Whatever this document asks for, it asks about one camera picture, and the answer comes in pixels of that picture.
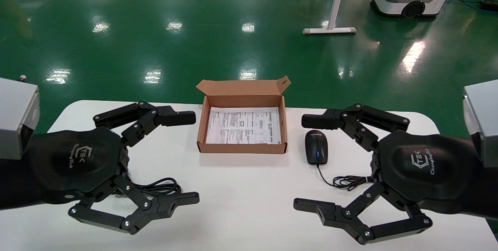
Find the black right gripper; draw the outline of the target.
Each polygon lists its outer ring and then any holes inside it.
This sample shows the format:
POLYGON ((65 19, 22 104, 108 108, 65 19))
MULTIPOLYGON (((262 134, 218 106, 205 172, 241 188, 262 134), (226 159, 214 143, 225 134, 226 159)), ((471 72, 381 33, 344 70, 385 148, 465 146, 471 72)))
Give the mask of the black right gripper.
POLYGON ((344 230, 361 245, 429 229, 432 220, 417 205, 461 205, 482 164, 470 140, 409 134, 409 123, 405 117, 359 103, 346 109, 326 109, 321 115, 303 115, 304 128, 341 129, 364 150, 376 151, 372 155, 372 176, 377 183, 345 208, 332 202, 295 198, 294 209, 317 214, 324 226, 344 230), (391 134, 378 141, 367 125, 391 134), (368 227, 359 215, 386 191, 394 203, 406 205, 409 218, 368 227))

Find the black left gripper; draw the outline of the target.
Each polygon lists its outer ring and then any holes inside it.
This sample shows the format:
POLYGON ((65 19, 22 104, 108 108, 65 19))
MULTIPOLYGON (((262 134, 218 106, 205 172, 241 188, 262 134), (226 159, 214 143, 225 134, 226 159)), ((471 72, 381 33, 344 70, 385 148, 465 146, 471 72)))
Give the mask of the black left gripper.
POLYGON ((158 126, 182 126, 196 123, 193 111, 177 112, 171 106, 154 106, 140 101, 94 116, 95 129, 85 132, 64 130, 36 135, 27 147, 27 163, 41 200, 47 204, 64 204, 80 200, 68 215, 89 224, 121 233, 136 234, 151 221, 170 218, 181 205, 200 201, 197 192, 176 193, 150 200, 125 177, 128 150, 158 126), (132 125, 121 137, 110 129, 132 125), (137 209, 126 217, 92 209, 104 198, 104 192, 119 189, 137 209))

